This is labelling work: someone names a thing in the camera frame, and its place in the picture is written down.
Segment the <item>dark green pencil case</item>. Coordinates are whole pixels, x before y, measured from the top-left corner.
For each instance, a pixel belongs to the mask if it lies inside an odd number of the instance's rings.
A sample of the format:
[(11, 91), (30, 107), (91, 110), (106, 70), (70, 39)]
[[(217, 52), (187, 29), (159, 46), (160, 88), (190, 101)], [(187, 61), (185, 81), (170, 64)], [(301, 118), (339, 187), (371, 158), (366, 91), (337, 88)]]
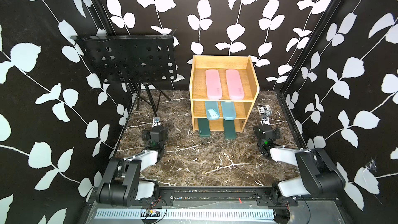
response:
[(198, 118), (199, 136), (207, 138), (211, 136), (209, 120), (207, 118)]
[(236, 130), (234, 120), (223, 120), (224, 137), (226, 140), (236, 139)]

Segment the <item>light blue pencil case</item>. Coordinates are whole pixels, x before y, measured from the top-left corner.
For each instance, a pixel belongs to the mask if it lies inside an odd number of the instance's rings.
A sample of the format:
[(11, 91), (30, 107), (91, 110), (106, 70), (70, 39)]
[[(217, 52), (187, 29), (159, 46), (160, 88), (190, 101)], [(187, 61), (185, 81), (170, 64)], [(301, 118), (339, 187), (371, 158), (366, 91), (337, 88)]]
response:
[(236, 119), (236, 110), (234, 102), (221, 102), (222, 115), (224, 120), (235, 120)]
[(217, 101), (205, 101), (205, 111), (208, 120), (218, 120), (220, 118)]

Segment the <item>pink pencil case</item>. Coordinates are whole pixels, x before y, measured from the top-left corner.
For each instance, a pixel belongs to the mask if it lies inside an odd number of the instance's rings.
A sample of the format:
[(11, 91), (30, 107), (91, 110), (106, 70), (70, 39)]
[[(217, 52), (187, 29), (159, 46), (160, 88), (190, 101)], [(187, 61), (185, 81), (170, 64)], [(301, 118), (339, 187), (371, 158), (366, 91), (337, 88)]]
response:
[(228, 93), (230, 99), (242, 100), (245, 94), (239, 71), (236, 69), (227, 69), (226, 81), (227, 81)]
[(205, 71), (207, 97), (210, 100), (222, 98), (222, 86), (219, 71), (217, 69), (207, 69)]

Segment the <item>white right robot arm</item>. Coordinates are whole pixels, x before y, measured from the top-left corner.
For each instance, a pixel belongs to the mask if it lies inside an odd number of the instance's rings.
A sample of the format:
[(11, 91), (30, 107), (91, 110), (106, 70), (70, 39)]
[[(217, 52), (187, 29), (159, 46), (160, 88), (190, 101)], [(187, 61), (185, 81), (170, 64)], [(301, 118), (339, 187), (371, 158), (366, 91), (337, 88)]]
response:
[(300, 175), (273, 184), (271, 199), (282, 201), (295, 196), (321, 196), (344, 189), (346, 180), (322, 148), (297, 149), (278, 146), (279, 129), (262, 123), (253, 128), (263, 158), (298, 168)]

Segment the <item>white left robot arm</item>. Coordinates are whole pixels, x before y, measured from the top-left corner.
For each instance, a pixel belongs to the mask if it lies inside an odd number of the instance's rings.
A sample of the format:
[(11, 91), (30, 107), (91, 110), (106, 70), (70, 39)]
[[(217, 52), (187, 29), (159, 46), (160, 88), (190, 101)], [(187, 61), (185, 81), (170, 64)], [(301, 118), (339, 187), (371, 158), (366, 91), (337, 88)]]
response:
[(143, 131), (144, 149), (133, 156), (112, 158), (105, 170), (97, 192), (96, 201), (116, 206), (132, 206), (142, 199), (157, 199), (159, 183), (140, 179), (141, 171), (161, 161), (169, 131), (158, 125)]

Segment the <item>wooden shelf unit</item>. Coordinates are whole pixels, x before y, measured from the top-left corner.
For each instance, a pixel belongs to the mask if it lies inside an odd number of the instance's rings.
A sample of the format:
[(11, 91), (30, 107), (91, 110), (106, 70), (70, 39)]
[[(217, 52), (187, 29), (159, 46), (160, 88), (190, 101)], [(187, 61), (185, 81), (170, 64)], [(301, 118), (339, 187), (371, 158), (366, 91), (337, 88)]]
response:
[(260, 91), (251, 57), (194, 56), (189, 83), (193, 130), (204, 121), (223, 131), (228, 120), (243, 132)]

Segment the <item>small printed card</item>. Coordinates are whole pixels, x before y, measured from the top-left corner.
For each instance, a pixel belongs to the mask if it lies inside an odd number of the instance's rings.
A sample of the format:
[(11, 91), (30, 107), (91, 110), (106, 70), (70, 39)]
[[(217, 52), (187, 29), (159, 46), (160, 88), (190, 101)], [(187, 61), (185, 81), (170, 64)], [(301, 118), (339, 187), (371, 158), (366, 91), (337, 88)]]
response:
[(272, 114), (272, 110), (271, 107), (269, 105), (262, 105), (262, 106), (258, 106), (258, 111), (260, 115), (271, 115)]

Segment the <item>black music stand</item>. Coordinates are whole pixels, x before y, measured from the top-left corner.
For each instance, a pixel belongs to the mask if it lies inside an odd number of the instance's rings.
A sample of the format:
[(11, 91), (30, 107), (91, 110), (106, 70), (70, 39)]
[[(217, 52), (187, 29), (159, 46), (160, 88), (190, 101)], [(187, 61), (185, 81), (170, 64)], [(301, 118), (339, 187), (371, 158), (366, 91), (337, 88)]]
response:
[(73, 36), (101, 82), (144, 86), (177, 78), (173, 35)]

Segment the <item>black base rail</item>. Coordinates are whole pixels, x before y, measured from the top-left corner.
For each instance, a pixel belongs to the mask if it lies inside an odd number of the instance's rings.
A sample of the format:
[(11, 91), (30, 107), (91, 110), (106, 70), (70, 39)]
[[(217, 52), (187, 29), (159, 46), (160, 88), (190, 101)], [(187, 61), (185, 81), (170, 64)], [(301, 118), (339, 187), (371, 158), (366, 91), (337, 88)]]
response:
[(277, 197), (272, 187), (160, 187), (162, 199), (170, 205), (182, 201), (254, 201), (257, 206), (287, 208), (298, 206), (295, 197)]

